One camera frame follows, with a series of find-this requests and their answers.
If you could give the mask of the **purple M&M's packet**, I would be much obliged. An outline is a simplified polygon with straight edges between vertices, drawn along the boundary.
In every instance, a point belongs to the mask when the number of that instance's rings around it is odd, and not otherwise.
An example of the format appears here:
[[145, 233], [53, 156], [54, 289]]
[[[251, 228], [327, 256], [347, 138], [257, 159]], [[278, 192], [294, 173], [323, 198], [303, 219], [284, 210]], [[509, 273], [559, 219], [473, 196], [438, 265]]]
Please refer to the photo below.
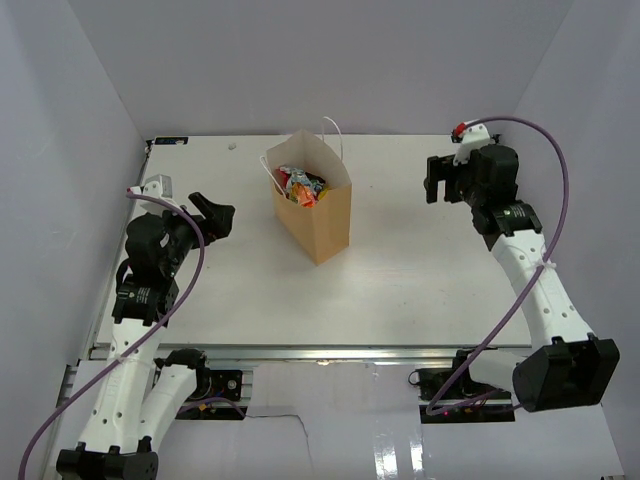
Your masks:
[[325, 191], [329, 188], [328, 183], [322, 177], [311, 174], [310, 172], [307, 172], [306, 176], [310, 182], [310, 189], [316, 198], [320, 196], [322, 191]]

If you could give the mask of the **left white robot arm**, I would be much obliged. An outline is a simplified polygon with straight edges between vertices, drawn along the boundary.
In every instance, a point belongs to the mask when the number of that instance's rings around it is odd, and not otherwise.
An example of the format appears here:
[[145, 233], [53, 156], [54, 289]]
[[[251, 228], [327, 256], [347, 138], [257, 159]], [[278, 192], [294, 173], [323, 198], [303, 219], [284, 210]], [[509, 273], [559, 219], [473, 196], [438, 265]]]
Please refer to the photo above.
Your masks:
[[156, 352], [169, 319], [184, 303], [176, 275], [191, 251], [201, 273], [205, 249], [229, 236], [235, 208], [199, 192], [189, 200], [197, 214], [160, 194], [132, 187], [127, 195], [158, 207], [131, 220], [126, 228], [126, 258], [116, 276], [116, 298], [108, 364], [91, 380], [100, 387], [77, 445], [59, 452], [56, 471], [64, 479], [154, 479], [158, 449], [188, 398], [211, 387], [205, 355], [197, 349]]

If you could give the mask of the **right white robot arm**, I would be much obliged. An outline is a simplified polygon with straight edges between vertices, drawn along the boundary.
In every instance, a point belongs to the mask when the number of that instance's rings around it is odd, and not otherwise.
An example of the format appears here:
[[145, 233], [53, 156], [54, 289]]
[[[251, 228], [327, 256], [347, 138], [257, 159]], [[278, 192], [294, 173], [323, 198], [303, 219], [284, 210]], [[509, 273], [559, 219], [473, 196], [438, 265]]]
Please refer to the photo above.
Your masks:
[[516, 295], [507, 314], [522, 312], [532, 347], [517, 356], [493, 347], [490, 333], [474, 349], [458, 351], [450, 376], [430, 395], [429, 415], [450, 411], [441, 401], [451, 388], [464, 405], [496, 390], [528, 412], [596, 405], [620, 360], [616, 343], [597, 337], [570, 300], [535, 210], [517, 197], [518, 169], [517, 153], [501, 145], [475, 149], [464, 162], [453, 155], [426, 161], [427, 202], [436, 202], [443, 186], [445, 201], [469, 205], [474, 228]]

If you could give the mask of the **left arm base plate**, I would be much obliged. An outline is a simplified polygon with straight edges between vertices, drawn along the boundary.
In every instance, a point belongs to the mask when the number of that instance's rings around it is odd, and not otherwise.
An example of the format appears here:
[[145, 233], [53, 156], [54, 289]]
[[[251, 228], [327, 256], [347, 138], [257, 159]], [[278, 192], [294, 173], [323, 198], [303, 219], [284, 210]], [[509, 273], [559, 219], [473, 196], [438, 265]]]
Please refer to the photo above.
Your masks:
[[241, 407], [242, 370], [206, 369], [204, 382], [187, 398], [176, 414], [177, 420], [242, 420], [246, 407]]

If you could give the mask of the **silver wrapper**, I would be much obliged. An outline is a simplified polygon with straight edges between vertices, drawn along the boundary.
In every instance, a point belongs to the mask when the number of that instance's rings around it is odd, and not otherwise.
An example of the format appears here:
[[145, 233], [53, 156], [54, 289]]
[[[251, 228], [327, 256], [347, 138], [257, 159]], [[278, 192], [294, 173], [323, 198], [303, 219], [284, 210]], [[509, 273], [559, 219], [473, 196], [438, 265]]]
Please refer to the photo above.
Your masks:
[[292, 184], [296, 182], [310, 187], [310, 182], [307, 179], [306, 173], [307, 171], [301, 168], [282, 165], [275, 170], [275, 177], [283, 190], [285, 192], [289, 192]]

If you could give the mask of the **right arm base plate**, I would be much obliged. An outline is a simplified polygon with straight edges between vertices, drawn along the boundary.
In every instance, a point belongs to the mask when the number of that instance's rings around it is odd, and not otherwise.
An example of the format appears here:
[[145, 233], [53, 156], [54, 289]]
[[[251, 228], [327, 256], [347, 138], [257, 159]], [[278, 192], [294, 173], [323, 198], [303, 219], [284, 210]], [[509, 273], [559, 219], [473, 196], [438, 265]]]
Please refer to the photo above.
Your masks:
[[487, 384], [474, 382], [464, 373], [444, 393], [434, 408], [449, 407], [439, 415], [426, 410], [432, 397], [462, 363], [455, 358], [449, 367], [415, 368], [407, 377], [408, 384], [417, 390], [422, 425], [511, 423], [515, 421], [515, 404], [510, 392], [497, 390]]

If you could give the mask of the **orange fruit candy bag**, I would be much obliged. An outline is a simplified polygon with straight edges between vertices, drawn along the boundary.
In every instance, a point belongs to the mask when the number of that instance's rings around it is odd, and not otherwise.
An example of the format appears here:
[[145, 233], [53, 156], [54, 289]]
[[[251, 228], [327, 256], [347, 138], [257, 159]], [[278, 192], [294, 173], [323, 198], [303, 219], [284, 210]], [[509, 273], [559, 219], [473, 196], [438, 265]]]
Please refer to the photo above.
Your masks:
[[318, 201], [311, 187], [298, 182], [292, 184], [289, 190], [288, 199], [303, 208], [312, 208]]

